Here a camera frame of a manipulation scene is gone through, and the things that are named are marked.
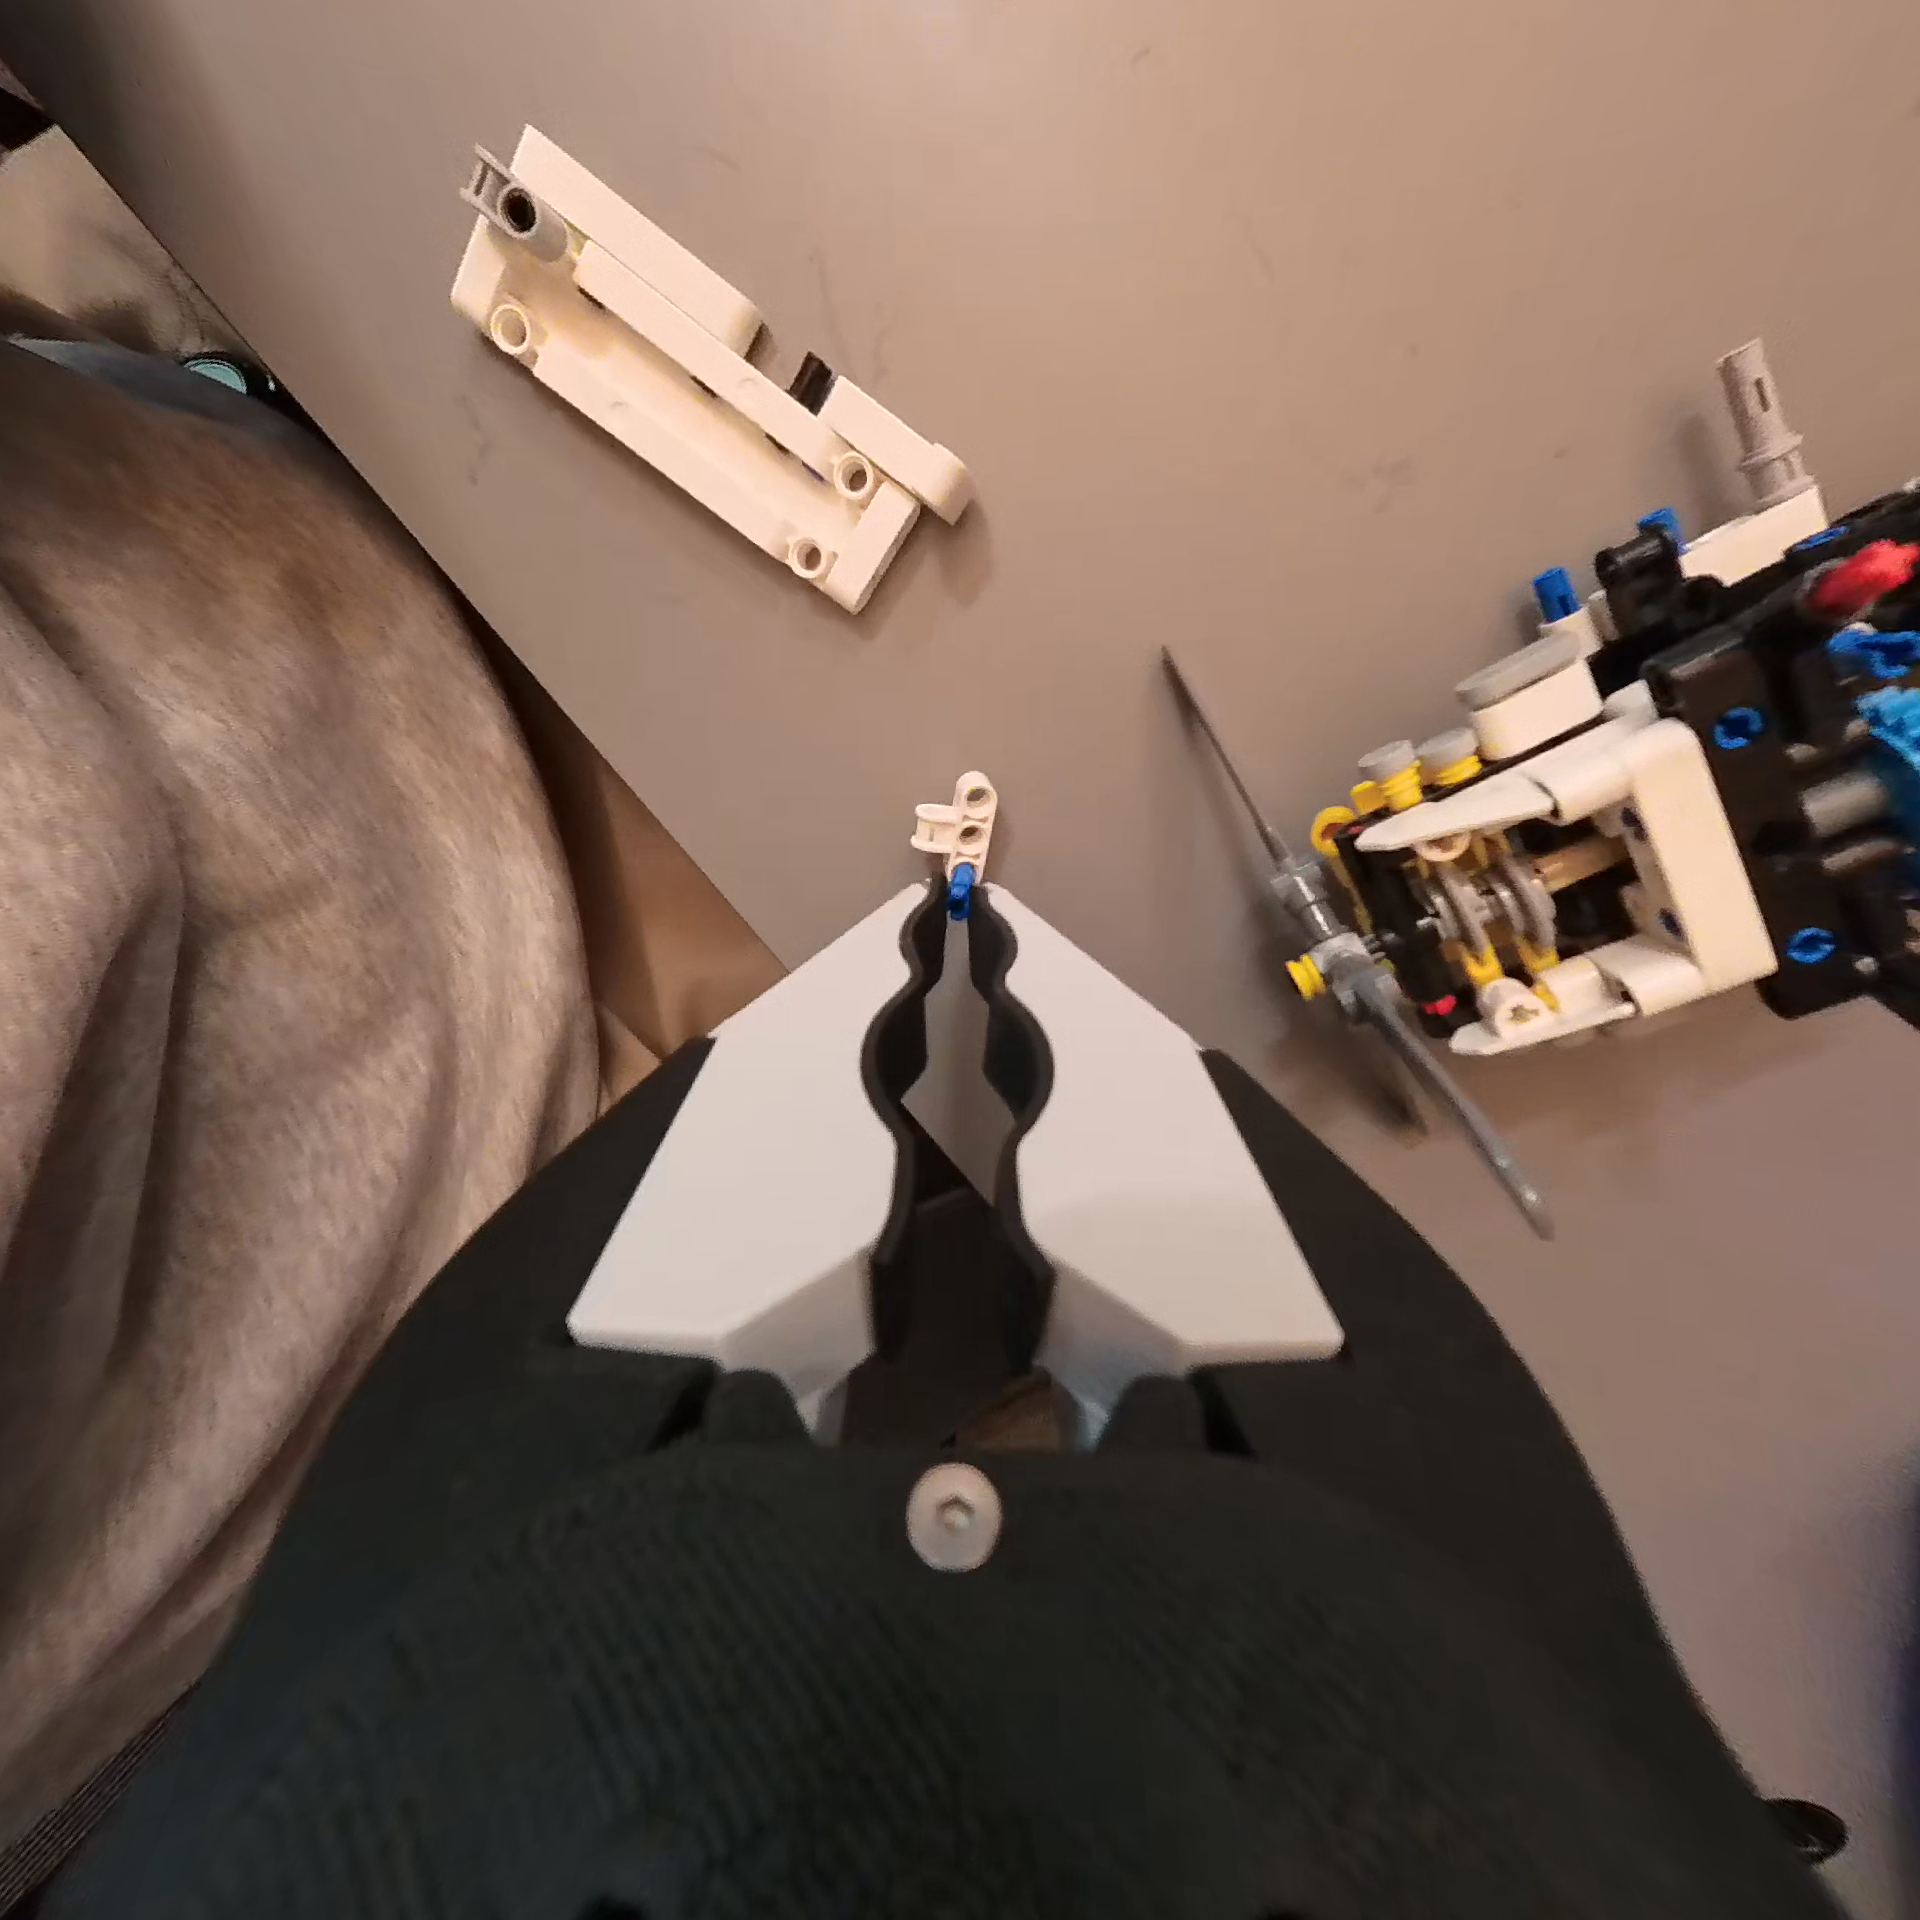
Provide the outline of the small white lego connector beam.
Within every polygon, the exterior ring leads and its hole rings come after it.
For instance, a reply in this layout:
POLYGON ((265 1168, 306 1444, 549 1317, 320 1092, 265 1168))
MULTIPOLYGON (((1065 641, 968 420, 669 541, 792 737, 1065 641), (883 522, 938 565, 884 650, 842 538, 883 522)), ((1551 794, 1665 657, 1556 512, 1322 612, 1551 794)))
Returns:
POLYGON ((969 866, 975 880, 983 880, 993 853, 1000 794, 996 784, 980 771, 959 778, 947 802, 921 802, 914 808, 914 828, 908 846, 941 865, 951 875, 969 866))

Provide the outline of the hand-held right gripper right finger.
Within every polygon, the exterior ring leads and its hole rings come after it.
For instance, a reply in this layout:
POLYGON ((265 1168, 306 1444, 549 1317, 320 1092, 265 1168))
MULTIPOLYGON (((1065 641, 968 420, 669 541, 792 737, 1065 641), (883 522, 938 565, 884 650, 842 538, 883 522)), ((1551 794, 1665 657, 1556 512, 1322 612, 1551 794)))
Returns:
POLYGON ((1001 885, 976 891, 983 1072, 1010 1132, 994 1205, 1032 1273, 1016 1354, 1090 1446, 1125 1393, 1330 1360, 1344 1333, 1208 1054, 1001 885))

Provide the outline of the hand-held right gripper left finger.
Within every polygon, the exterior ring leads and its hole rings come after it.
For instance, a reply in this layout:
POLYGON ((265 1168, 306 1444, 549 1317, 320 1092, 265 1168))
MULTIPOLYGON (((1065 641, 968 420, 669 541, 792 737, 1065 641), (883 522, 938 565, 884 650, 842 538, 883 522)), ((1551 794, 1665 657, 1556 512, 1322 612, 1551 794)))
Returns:
POLYGON ((914 977, 904 886, 711 1033, 567 1333, 581 1348, 776 1376, 818 1432, 876 1348, 871 1259, 898 1145, 861 1080, 914 977))

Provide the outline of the partly built lego plane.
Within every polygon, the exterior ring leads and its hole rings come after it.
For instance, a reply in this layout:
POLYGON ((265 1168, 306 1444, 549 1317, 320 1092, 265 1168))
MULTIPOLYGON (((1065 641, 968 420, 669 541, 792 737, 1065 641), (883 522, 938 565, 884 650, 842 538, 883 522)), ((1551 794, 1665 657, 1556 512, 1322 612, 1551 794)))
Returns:
POLYGON ((1442 1066, 1756 990, 1915 1024, 1915 480, 1832 512, 1762 341, 1716 364, 1748 508, 1668 512, 1593 589, 1539 574, 1535 641, 1463 723, 1360 760, 1301 846, 1261 817, 1172 652, 1172 698, 1264 853, 1291 990, 1375 1036, 1548 1238, 1548 1205, 1442 1066))

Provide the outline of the white lego panel assembly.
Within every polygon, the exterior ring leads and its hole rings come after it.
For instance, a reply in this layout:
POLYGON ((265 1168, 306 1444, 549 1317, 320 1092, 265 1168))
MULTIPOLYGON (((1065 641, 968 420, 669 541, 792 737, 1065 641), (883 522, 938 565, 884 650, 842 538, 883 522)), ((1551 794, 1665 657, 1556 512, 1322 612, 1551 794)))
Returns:
POLYGON ((975 477, 849 376, 792 380, 753 350, 754 300, 538 129, 475 149, 452 309, 551 398, 847 612, 873 598, 930 514, 959 524, 975 477))

